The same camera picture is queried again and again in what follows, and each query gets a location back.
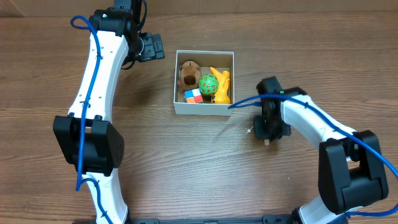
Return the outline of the small wooden rattle drum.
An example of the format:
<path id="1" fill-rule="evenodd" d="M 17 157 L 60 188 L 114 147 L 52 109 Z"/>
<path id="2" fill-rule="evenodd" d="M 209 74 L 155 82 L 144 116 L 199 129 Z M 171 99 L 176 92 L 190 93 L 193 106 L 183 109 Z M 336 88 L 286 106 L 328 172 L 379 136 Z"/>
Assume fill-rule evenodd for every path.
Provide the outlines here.
<path id="1" fill-rule="evenodd" d="M 246 133 L 249 134 L 253 128 L 254 127 L 252 126 L 251 128 L 247 129 Z M 268 146 L 269 144 L 270 144 L 270 141 L 268 139 L 265 139 L 264 140 L 264 145 Z"/>

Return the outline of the brown plush capybara toy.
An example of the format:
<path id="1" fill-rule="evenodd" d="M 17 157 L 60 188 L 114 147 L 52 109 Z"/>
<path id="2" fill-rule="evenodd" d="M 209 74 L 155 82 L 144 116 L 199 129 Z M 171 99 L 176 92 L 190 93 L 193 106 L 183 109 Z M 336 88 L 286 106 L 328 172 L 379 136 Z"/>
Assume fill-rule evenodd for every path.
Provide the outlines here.
<path id="1" fill-rule="evenodd" d="M 179 72 L 177 86 L 180 94 L 187 90 L 198 88 L 198 82 L 202 74 L 197 63 L 191 60 L 186 61 L 179 67 Z"/>

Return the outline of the yellow rubber toy animal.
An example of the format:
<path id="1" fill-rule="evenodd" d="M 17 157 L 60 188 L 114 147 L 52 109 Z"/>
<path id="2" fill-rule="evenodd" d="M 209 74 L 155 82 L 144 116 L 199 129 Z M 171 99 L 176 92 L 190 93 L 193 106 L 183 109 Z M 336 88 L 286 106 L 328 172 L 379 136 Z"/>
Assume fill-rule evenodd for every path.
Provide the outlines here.
<path id="1" fill-rule="evenodd" d="M 210 68 L 212 74 L 217 78 L 219 82 L 218 90 L 211 97 L 211 102 L 213 104 L 230 104 L 231 99 L 228 96 L 228 90 L 230 86 L 230 73 L 229 71 L 224 70 L 223 72 L 219 72 L 217 69 L 211 67 Z"/>

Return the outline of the colourful two-by-two puzzle cube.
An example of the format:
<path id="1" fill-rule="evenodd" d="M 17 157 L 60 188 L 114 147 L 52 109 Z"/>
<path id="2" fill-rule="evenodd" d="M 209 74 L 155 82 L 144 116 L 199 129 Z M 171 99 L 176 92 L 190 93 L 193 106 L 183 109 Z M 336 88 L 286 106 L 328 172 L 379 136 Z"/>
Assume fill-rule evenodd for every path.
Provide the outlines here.
<path id="1" fill-rule="evenodd" d="M 203 98 L 199 88 L 187 90 L 184 93 L 184 97 L 187 103 L 203 103 Z"/>

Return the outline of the green patterned ball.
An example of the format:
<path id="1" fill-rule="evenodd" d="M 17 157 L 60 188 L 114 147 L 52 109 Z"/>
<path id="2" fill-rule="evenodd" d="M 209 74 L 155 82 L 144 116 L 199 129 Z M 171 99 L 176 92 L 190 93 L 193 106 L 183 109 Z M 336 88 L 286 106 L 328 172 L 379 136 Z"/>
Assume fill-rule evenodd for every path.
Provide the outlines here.
<path id="1" fill-rule="evenodd" d="M 213 74 L 202 75 L 198 81 L 198 88 L 203 95 L 213 95 L 218 91 L 219 81 Z"/>

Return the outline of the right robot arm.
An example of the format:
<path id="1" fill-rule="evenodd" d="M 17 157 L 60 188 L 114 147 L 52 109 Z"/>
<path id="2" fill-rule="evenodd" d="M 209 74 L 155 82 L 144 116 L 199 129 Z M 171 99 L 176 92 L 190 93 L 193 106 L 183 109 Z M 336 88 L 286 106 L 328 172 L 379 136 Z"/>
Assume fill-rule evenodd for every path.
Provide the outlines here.
<path id="1" fill-rule="evenodd" d="M 279 140 L 295 128 L 318 150 L 319 195 L 290 215 L 265 215 L 264 223 L 347 223 L 350 216 L 365 214 L 361 207 L 387 198 L 385 169 L 391 165 L 373 132 L 341 124 L 301 88 L 283 89 L 276 77 L 261 80 L 256 90 L 258 139 Z"/>

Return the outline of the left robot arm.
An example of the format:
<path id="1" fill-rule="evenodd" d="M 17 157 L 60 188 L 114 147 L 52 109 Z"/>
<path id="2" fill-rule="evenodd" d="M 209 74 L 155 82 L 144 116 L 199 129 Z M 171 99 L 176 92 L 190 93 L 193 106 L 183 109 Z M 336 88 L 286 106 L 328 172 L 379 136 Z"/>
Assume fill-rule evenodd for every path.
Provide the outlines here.
<path id="1" fill-rule="evenodd" d="M 56 116 L 53 132 L 66 161 L 77 172 L 76 190 L 87 184 L 96 210 L 94 223 L 130 223 L 119 167 L 124 139 L 113 126 L 113 100 L 121 70 L 165 57 L 159 34 L 143 32 L 147 3 L 115 1 L 92 16 L 74 16 L 90 32 L 90 51 L 77 96 L 66 116 Z"/>

